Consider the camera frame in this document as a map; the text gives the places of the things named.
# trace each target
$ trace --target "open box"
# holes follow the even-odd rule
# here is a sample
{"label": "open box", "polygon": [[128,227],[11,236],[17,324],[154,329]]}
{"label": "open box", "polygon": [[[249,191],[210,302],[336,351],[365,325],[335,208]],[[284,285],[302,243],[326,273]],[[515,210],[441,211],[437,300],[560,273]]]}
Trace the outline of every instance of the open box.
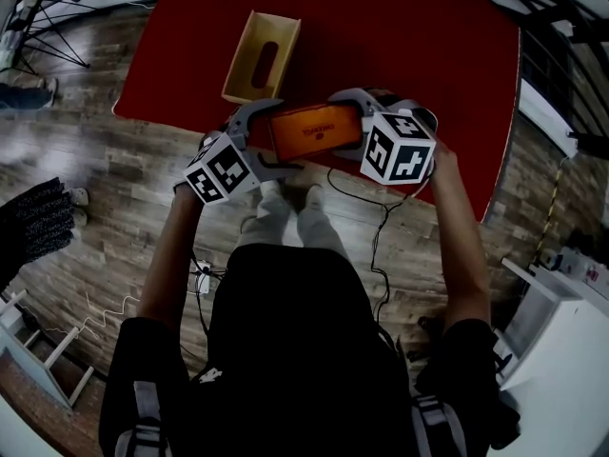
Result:
{"label": "open box", "polygon": [[300,29],[300,20],[252,11],[232,58],[222,97],[239,104],[277,97]]}

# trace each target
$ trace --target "black shirt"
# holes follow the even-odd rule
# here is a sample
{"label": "black shirt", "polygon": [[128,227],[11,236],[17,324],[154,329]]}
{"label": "black shirt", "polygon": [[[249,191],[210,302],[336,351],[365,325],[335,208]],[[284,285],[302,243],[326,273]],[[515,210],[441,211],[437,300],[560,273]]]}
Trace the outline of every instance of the black shirt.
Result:
{"label": "black shirt", "polygon": [[[492,347],[486,323],[457,323],[425,371],[425,391],[459,414],[470,456],[488,449]],[[379,336],[362,283],[339,254],[237,248],[216,291],[207,348],[205,370],[189,382],[176,334],[153,320],[123,323],[102,408],[106,455],[133,428],[137,380],[157,384],[177,456],[258,448],[418,455],[405,365]]]}

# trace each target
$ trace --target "person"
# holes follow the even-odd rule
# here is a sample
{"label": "person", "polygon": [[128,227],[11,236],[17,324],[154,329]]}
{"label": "person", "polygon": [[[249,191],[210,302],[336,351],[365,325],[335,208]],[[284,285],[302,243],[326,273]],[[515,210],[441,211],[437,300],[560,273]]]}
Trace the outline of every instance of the person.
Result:
{"label": "person", "polygon": [[87,205],[86,189],[64,190],[59,178],[53,178],[0,207],[0,290],[23,265],[67,247],[72,230],[87,223],[82,210]]}
{"label": "person", "polygon": [[53,105],[57,80],[40,80],[35,88],[12,87],[0,83],[0,109],[38,110]]}
{"label": "person", "polygon": [[[498,397],[489,277],[457,158],[439,142],[435,160],[448,303],[423,386],[457,412],[467,455],[484,455]],[[282,246],[290,206],[277,184],[263,184],[257,218],[215,293],[208,362],[188,380],[180,326],[202,208],[189,186],[176,189],[137,317],[116,344],[99,426],[104,454],[130,455],[148,439],[152,451],[141,455],[419,455],[405,364],[379,335],[320,186],[306,196],[304,247],[294,248]]]}

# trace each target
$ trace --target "pants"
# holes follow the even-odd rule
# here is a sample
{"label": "pants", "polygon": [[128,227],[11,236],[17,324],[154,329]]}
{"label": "pants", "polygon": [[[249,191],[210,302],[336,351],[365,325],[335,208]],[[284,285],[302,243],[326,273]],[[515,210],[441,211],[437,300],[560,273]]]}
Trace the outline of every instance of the pants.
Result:
{"label": "pants", "polygon": [[[246,223],[237,247],[250,244],[282,245],[290,212],[290,205],[279,192],[269,192],[258,205],[258,216]],[[300,212],[297,230],[306,248],[327,248],[349,260],[341,237],[317,204],[308,205]]]}
{"label": "pants", "polygon": [[43,88],[11,87],[0,83],[0,109],[41,109],[51,98]]}

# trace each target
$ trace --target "red table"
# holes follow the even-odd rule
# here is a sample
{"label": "red table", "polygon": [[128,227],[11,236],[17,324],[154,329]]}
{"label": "red table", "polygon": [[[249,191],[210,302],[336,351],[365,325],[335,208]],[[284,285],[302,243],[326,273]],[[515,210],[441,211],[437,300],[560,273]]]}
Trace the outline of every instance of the red table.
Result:
{"label": "red table", "polygon": [[[487,0],[160,0],[115,112],[217,128],[235,107],[220,93],[251,10],[303,21],[282,98],[310,104],[372,85],[434,111],[482,219],[511,127],[520,45],[516,25]],[[328,155],[312,160],[359,170]],[[431,201],[429,191],[421,198]]]}

